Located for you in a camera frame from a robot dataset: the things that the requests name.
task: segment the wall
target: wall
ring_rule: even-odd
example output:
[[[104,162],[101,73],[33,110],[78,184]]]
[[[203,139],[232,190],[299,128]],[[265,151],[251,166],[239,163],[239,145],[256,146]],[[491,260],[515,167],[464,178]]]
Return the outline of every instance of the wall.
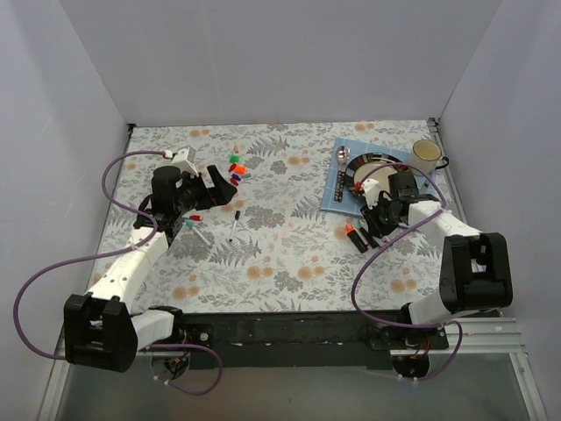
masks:
[[[124,150],[126,125],[57,0],[0,0],[0,407],[35,419],[52,366],[20,342],[18,288],[49,263],[92,253],[108,204],[103,167]],[[38,280],[22,304],[32,341],[55,347],[62,305],[91,265]]]
[[[515,301],[550,419],[561,419],[561,4],[505,0],[442,117],[467,216],[508,241]]]
[[[60,0],[130,123],[440,116],[501,0]]]

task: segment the blue cloth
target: blue cloth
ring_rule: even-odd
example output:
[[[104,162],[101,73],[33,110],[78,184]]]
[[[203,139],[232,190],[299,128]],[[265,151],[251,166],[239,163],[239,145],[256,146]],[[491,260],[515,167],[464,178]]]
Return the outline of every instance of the blue cloth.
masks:
[[[327,181],[325,183],[325,189],[323,190],[323,197],[322,203],[320,205],[321,211],[328,211],[328,212],[335,212],[340,213],[342,215],[348,215],[350,217],[355,218],[362,218],[362,213],[360,213],[360,208],[362,208],[365,203],[360,202],[352,193],[344,186],[343,188],[343,200],[341,202],[337,202],[333,197],[335,195],[335,182],[337,179],[337,171],[339,165],[337,164],[337,160],[335,158],[335,152],[339,149],[340,146],[347,146],[350,149],[349,153],[349,161],[351,162],[357,156],[360,156],[364,153],[387,153],[402,162],[408,161],[409,152],[402,151],[401,149],[393,149],[390,147],[382,146],[382,145],[374,145],[374,143],[365,143],[360,142],[358,140],[350,140],[350,139],[335,139],[335,145],[333,146],[333,153],[331,154],[331,162],[330,162],[330,171],[327,174]],[[415,176],[417,181],[417,186],[419,189],[424,184],[424,177],[423,176]],[[435,194],[435,190],[429,187],[428,193]]]

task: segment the mug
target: mug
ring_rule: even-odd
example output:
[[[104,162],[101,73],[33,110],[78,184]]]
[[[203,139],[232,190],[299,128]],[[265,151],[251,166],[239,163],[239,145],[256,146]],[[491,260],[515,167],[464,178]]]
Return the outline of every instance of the mug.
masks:
[[[422,139],[417,140],[411,149],[409,154],[408,163],[413,167],[419,168],[425,174],[430,174],[431,171],[435,169],[446,168],[450,163],[450,160],[442,156],[442,149],[432,140]],[[415,175],[421,175],[418,171],[411,168],[411,171]]]

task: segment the floral pattern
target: floral pattern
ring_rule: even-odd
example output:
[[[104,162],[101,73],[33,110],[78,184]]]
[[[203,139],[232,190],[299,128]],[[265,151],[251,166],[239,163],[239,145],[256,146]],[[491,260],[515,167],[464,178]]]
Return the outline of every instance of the floral pattern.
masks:
[[[372,252],[360,254],[346,237],[347,218],[319,210],[336,137],[409,150],[430,136],[424,121],[371,121],[295,125],[226,125],[136,128],[129,150],[177,150],[192,146],[205,181],[206,166],[224,176],[234,146],[251,176],[242,179],[231,203],[197,212],[208,249],[195,233],[181,230],[155,264],[136,296],[133,312],[172,305],[185,312],[351,310],[356,273]],[[157,156],[128,158],[116,198],[138,206],[150,193]],[[444,174],[437,184],[455,203]],[[228,241],[234,213],[241,211],[235,239]],[[134,216],[112,207],[100,251],[122,247]],[[96,262],[92,282],[113,259]],[[434,291],[440,271],[437,250],[413,233],[366,270],[359,302],[366,309],[399,309]]]

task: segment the plate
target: plate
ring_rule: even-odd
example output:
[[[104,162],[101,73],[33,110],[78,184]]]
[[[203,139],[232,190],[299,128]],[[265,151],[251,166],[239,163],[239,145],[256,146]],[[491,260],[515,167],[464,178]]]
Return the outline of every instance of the plate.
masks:
[[[387,153],[365,153],[363,155],[357,156],[354,160],[349,162],[347,168],[344,170],[344,184],[347,189],[355,196],[358,200],[365,202],[364,196],[359,194],[355,189],[357,182],[361,182],[366,174],[382,164],[401,163],[400,160]],[[373,178],[380,183],[381,189],[389,192],[389,181],[388,177],[391,174],[395,174],[398,171],[407,171],[406,167],[388,167],[383,168],[380,171],[375,172],[368,178]]]

